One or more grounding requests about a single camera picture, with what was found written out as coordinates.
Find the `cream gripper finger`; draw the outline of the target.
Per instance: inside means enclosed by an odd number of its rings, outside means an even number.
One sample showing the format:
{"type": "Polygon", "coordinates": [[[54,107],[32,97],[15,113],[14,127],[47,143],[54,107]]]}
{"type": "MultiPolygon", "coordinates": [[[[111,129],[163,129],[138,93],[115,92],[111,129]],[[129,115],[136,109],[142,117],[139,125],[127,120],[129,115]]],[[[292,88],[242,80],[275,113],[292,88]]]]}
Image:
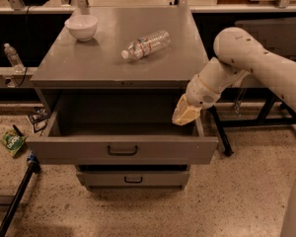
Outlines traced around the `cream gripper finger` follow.
{"type": "Polygon", "coordinates": [[[186,97],[186,94],[183,94],[174,110],[172,116],[172,123],[176,125],[185,125],[188,124],[200,117],[201,107],[196,107],[192,105],[186,97]]]}

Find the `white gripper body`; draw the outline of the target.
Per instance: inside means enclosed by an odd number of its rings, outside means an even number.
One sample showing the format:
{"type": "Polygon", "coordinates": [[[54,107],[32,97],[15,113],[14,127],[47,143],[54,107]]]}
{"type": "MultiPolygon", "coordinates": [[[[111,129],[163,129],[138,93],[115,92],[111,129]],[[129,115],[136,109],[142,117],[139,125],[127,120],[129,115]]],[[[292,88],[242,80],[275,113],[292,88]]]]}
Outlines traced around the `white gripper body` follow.
{"type": "Polygon", "coordinates": [[[211,108],[221,97],[220,93],[213,91],[199,75],[194,75],[186,87],[187,101],[196,107],[211,108]]]}

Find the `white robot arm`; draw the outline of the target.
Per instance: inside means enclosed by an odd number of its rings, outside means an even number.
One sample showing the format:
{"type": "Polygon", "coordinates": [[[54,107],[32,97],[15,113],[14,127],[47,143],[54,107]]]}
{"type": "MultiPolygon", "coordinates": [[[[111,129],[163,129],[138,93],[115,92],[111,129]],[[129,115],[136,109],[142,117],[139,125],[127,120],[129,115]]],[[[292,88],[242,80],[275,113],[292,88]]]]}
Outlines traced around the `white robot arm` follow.
{"type": "MultiPolygon", "coordinates": [[[[296,115],[296,62],[266,50],[245,30],[227,28],[213,44],[216,57],[195,74],[173,113],[172,122],[185,125],[210,109],[221,93],[249,74],[254,75],[296,115]]],[[[296,178],[278,237],[296,237],[296,178]]]]}

